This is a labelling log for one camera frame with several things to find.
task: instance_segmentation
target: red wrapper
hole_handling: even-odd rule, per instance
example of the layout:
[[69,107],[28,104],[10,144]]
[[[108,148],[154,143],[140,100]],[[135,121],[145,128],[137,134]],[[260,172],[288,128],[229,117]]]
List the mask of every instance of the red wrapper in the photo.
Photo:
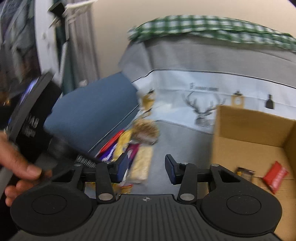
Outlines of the red wrapper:
[[286,168],[282,167],[277,161],[272,165],[268,173],[263,177],[263,181],[269,186],[273,194],[277,192],[281,185],[281,181],[288,174]]

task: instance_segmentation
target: green and white gingham cloth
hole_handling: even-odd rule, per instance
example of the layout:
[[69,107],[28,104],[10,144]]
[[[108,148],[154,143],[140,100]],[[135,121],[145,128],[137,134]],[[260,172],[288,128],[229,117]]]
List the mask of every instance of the green and white gingham cloth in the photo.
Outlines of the green and white gingham cloth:
[[154,37],[192,34],[234,43],[272,45],[296,52],[296,39],[290,34],[243,20],[208,15],[171,15],[156,18],[128,31],[132,41]]

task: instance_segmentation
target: wall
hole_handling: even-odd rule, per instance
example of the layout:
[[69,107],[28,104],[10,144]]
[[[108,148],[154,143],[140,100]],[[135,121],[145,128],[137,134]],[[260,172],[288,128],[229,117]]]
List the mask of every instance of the wall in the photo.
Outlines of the wall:
[[128,29],[175,14],[238,18],[296,37],[296,8],[288,0],[99,0],[93,19],[101,77],[119,71]]

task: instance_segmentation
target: cardboard box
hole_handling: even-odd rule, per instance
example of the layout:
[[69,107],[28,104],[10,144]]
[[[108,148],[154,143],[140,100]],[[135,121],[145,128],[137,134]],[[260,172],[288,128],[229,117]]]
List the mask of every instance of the cardboard box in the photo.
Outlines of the cardboard box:
[[283,208],[275,233],[284,241],[296,240],[295,120],[220,106],[217,109],[211,161],[233,172],[238,167],[255,171],[253,183],[267,191],[262,177],[272,164],[278,161],[287,168],[289,174],[275,195]]

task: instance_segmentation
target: gray curtain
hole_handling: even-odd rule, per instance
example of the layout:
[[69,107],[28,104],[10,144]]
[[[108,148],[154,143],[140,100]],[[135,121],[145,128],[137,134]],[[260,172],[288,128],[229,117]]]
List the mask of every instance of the gray curtain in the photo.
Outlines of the gray curtain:
[[[76,3],[82,0],[67,0]],[[99,65],[97,60],[96,43],[93,31],[92,10],[78,16],[74,23],[69,24],[71,56],[73,58],[75,81],[87,80],[91,83],[99,79]]]

